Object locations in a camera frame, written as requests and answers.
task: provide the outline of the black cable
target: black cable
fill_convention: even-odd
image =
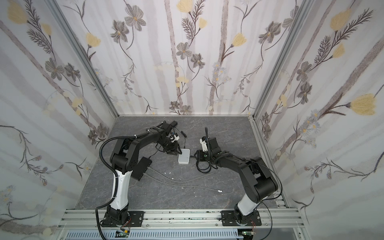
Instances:
[[[271,216],[271,228],[269,229],[268,234],[267,234],[265,237],[263,237],[262,239],[260,239],[260,240],[264,240],[264,239],[266,239],[266,238],[269,236],[269,234],[270,234],[271,231],[272,231],[273,221],[272,221],[272,214],[271,214],[271,212],[269,211],[269,208],[267,207],[267,205],[265,205],[265,203],[263,203],[263,201],[261,201],[260,203],[261,203],[261,204],[264,204],[264,206],[268,209],[269,215]]]
[[[159,151],[159,150],[157,149],[156,152],[155,152],[154,154],[152,154],[151,156],[149,156],[148,159],[151,159],[151,157],[152,157],[153,155],[155,155],[158,151]]]
[[[119,175],[118,175],[118,173],[104,160],[104,157],[103,157],[103,148],[104,148],[104,146],[107,144],[107,143],[109,143],[110,141],[113,141],[113,140],[116,140],[116,139],[120,139],[120,138],[128,138],[128,139],[136,139],[136,138],[141,138],[141,137],[144,137],[144,136],[146,136],[146,135],[148,135],[148,133],[149,132],[146,132],[146,133],[144,133],[144,134],[140,134],[140,135],[138,135],[138,136],[120,136],[120,137],[113,137],[113,138],[110,138],[110,139],[108,139],[108,140],[106,140],[105,142],[103,142],[103,144],[100,146],[100,150],[99,150],[99,157],[100,157],[100,160],[102,161],[102,163],[107,167],[107,168],[109,168],[112,172],[113,172],[113,174],[114,174],[114,176],[115,176],[115,178],[116,178],[116,180],[115,180],[115,191],[113,192],[113,197],[111,198],[111,200],[109,200],[107,203],[105,203],[105,204],[103,204],[103,205],[101,205],[101,206],[98,206],[98,207],[96,207],[95,208],[95,213],[96,213],[96,224],[97,224],[97,229],[99,230],[99,234],[100,234],[100,236],[101,236],[101,238],[103,239],[103,240],[106,240],[106,238],[104,237],[104,235],[103,235],[103,232],[101,231],[101,227],[100,227],[100,220],[99,220],[99,213],[98,213],[98,210],[99,209],[101,209],[101,208],[103,208],[103,207],[106,207],[106,206],[108,206],[109,204],[111,204],[112,202],[113,202],[113,200],[114,200],[114,198],[116,197],[116,194],[117,194],[117,192],[118,192],[118,185],[119,185],[119,181],[118,181],[118,177],[119,177]]]
[[[183,135],[183,137],[184,137],[184,147],[183,148],[185,148],[185,143],[186,143],[186,141],[187,141],[187,135],[183,132],[183,131],[180,131],[180,130],[178,130],[179,131],[179,133],[181,133],[182,135]]]
[[[201,172],[201,173],[204,173],[204,174],[207,174],[207,173],[209,173],[210,171],[211,171],[211,169],[212,169],[212,167],[211,167],[211,165],[209,164],[208,165],[208,167],[207,168],[204,168],[204,169],[200,169],[199,168],[199,161],[198,160],[196,160],[196,168],[197,168],[197,170],[199,171],[199,172]]]
[[[209,162],[211,161],[211,153],[210,153],[210,149],[209,149],[209,141],[208,141],[208,128],[205,127],[205,144],[207,145],[207,149],[208,149],[208,159],[209,159]]]

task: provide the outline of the black mounting bracket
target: black mounting bracket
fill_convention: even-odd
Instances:
[[[131,178],[136,179],[137,181],[140,181],[141,177],[143,176],[143,173],[146,172],[147,167],[149,167],[151,163],[152,163],[152,160],[146,157],[142,157],[139,163],[133,167]]]
[[[254,211],[251,220],[255,223],[256,226],[261,226],[262,221],[260,219],[260,215],[258,211]],[[234,226],[240,226],[237,223],[236,217],[235,217],[235,211],[221,211],[221,222],[223,224],[223,227],[234,227]],[[249,221],[246,225],[243,226],[252,226],[252,222]]]

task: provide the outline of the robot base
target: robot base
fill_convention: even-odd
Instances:
[[[247,222],[245,225],[242,224],[242,226],[252,226],[251,220],[255,223],[256,226],[261,226],[262,221],[260,219],[260,215],[258,211],[254,211],[249,216],[249,222]],[[237,223],[235,211],[221,211],[221,220],[223,227],[234,227],[234,226],[240,226],[240,224]]]

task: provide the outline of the cable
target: cable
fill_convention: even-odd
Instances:
[[[209,173],[209,172],[211,171],[212,166],[209,164],[207,168],[201,169],[201,168],[199,168],[199,161],[196,160],[196,168],[197,168],[197,170],[198,170],[199,172],[204,173],[204,174],[207,174],[207,173]]]
[[[123,232],[125,232],[125,233],[128,233],[128,232],[129,232],[129,231],[125,230],[123,227],[125,227],[127,224],[129,224],[129,222],[131,221],[131,219],[132,219],[132,218],[129,218],[129,220],[128,220],[123,226],[120,227],[120,230],[121,230],[121,231],[123,231]]]
[[[108,206],[109,204],[111,204],[114,200],[114,198],[116,197],[116,194],[118,192],[118,185],[119,185],[119,181],[118,181],[118,173],[104,160],[104,157],[103,157],[103,148],[104,146],[109,143],[110,141],[113,141],[113,140],[116,140],[116,139],[120,139],[120,138],[128,138],[128,139],[135,139],[137,137],[144,137],[146,135],[148,135],[149,132],[146,132],[146,133],[143,133],[143,134],[140,134],[139,136],[120,136],[120,137],[113,137],[113,138],[110,138],[108,140],[106,140],[105,142],[103,142],[103,144],[100,146],[100,150],[99,150],[99,157],[100,157],[100,160],[102,161],[102,163],[107,167],[109,168],[116,180],[115,180],[115,191],[113,192],[113,197],[105,204],[101,205],[101,206],[98,206],[95,208],[95,214],[96,214],[96,223],[97,223],[97,229],[99,230],[99,233],[100,233],[100,236],[103,240],[106,240],[106,238],[104,237],[103,235],[103,232],[101,231],[101,227],[100,227],[100,220],[99,220],[99,213],[98,213],[98,210],[103,208],[103,207],[106,207]]]
[[[187,141],[187,135],[183,132],[183,131],[180,131],[180,130],[178,130],[179,131],[179,133],[181,133],[182,135],[183,135],[183,137],[184,137],[184,147],[183,148],[185,148],[185,143],[186,143],[186,141]]]
[[[194,179],[187,180],[187,181],[175,181],[175,180],[173,180],[173,179],[169,179],[168,177],[164,176],[163,174],[161,174],[160,172],[156,171],[155,169],[153,169],[153,168],[151,168],[151,167],[149,167],[149,166],[148,166],[148,168],[151,169],[152,171],[157,172],[158,174],[160,174],[161,176],[165,177],[166,179],[168,179],[168,180],[170,180],[170,181],[172,181],[172,182],[190,182],[190,181],[199,179],[199,178],[201,178],[201,177],[206,177],[206,176],[208,176],[208,175],[218,173],[218,172],[216,171],[216,172],[212,172],[212,173],[210,173],[210,174],[203,175],[203,176],[200,176],[200,177],[196,177],[196,178],[194,178]]]
[[[204,189],[212,190],[212,191],[215,191],[215,192],[223,192],[223,191],[221,191],[221,190],[218,190],[218,189],[212,189],[212,188],[209,188],[209,187],[170,184],[170,183],[166,183],[166,182],[162,182],[162,181],[160,181],[160,180],[157,180],[156,178],[154,178],[154,177],[148,175],[147,173],[143,173],[143,175],[148,176],[148,177],[152,178],[153,180],[156,180],[156,181],[158,181],[158,182],[160,182],[160,183],[167,184],[167,185],[171,185],[171,186],[175,186],[175,187],[199,187],[199,188],[204,188]]]
[[[159,150],[157,149],[157,151],[156,151],[154,154],[152,154],[151,156],[149,156],[148,159],[151,159],[151,157],[152,157],[153,155],[155,155],[158,151],[159,151]]]
[[[269,234],[270,234],[271,231],[272,231],[273,221],[272,221],[272,214],[271,214],[271,212],[269,211],[269,208],[267,207],[267,205],[265,205],[265,203],[263,203],[263,201],[261,201],[260,203],[264,204],[264,206],[268,209],[269,215],[271,216],[271,228],[269,229],[268,234],[267,234],[265,237],[263,237],[262,239],[260,239],[260,240],[264,240],[264,239],[266,239],[266,238],[269,236]]]
[[[210,153],[210,148],[209,148],[209,140],[208,140],[208,128],[205,127],[205,144],[207,145],[207,149],[208,149],[208,159],[209,159],[209,162],[211,161],[211,153]]]

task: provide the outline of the gray flower print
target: gray flower print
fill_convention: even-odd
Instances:
[[[265,40],[271,43],[273,41],[273,37],[280,33],[280,26],[281,23],[275,23],[274,21],[272,21],[266,28],[267,32],[259,35],[259,43],[263,43]]]
[[[183,114],[183,115],[186,115],[186,114],[191,114],[192,113],[192,107],[191,106],[187,106],[187,105],[184,105],[181,107],[180,109],[180,112]]]
[[[205,63],[203,63],[201,60],[203,58],[201,57],[201,54],[193,54],[192,57],[191,57],[191,61],[193,62],[193,67],[197,67],[197,65],[200,67],[200,68],[203,68]]]
[[[301,68],[297,70],[297,81],[307,81],[307,73],[311,71],[312,64],[309,64],[308,61],[305,61],[301,64]]]
[[[295,8],[291,10],[291,18],[284,19],[283,25],[282,25],[283,28],[289,28],[292,25],[298,10],[299,10],[299,6],[295,6]]]
[[[179,43],[177,45],[178,52],[176,53],[176,55],[180,56],[181,59],[185,59],[185,57],[192,56],[192,52],[189,51],[188,48],[188,43]]]
[[[174,111],[175,109],[179,109],[179,106],[180,106],[180,103],[178,103],[177,101],[174,101],[174,102],[171,101],[169,109]]]
[[[91,144],[94,145],[96,143],[97,134],[95,130],[91,130],[88,134],[88,139],[91,141]]]
[[[125,34],[129,34],[129,30],[124,22],[113,20],[112,29],[115,30],[115,33],[111,33],[113,41],[119,43],[121,38],[124,42],[128,42],[127,36]]]
[[[51,73],[51,78],[59,79],[61,81],[62,74],[64,73],[64,68],[62,66],[57,66],[56,61],[53,58],[49,58],[49,61],[45,62],[45,69]]]
[[[66,65],[64,68],[65,68],[65,72],[67,73],[67,76],[72,77],[74,82],[76,82],[76,77],[78,77],[78,78],[81,77],[80,71],[75,70],[74,66],[72,66],[72,64],[68,63],[68,65]]]
[[[105,137],[107,134],[107,127],[104,127],[104,125],[100,123],[100,125],[97,127],[97,134],[100,137]]]
[[[300,90],[301,92],[297,95],[297,97],[301,98],[301,104],[305,104],[308,102],[307,95],[311,94],[312,85],[310,85],[308,82],[305,82],[305,84],[301,85]]]
[[[141,19],[144,13],[138,6],[134,5],[132,8],[131,5],[127,4],[125,11],[129,14],[129,17],[124,18],[128,26],[135,25],[136,30],[141,31],[141,26],[147,25],[147,23]]]
[[[269,134],[271,134],[271,132],[272,132],[271,127],[269,125],[265,125],[263,129],[263,134],[265,136],[265,139],[269,138]]]

